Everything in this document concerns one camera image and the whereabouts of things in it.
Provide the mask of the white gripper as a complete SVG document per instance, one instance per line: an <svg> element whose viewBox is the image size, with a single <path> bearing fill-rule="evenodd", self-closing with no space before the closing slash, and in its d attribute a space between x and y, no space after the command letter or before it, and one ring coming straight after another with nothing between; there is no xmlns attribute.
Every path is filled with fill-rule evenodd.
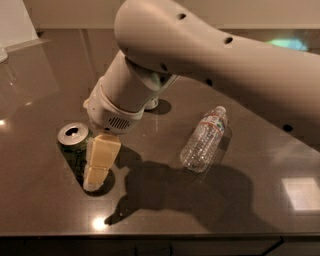
<svg viewBox="0 0 320 256"><path fill-rule="evenodd" d="M87 144L87 163L83 175L83 189L87 192L95 192L102 187L119 154L120 139L112 134L128 133L143 116L143 109L128 112L115 106L103 92L104 82L105 79L100 77L90 96L83 102L90 124L106 132L90 138Z"/></svg>

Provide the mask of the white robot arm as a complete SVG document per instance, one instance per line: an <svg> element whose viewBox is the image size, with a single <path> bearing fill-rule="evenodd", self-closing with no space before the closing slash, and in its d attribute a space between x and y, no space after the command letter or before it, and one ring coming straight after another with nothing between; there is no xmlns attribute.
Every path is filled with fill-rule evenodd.
<svg viewBox="0 0 320 256"><path fill-rule="evenodd" d="M114 33L120 50L84 103L93 127L128 133L184 76L319 147L318 55L224 33L173 0L125 0Z"/></svg>

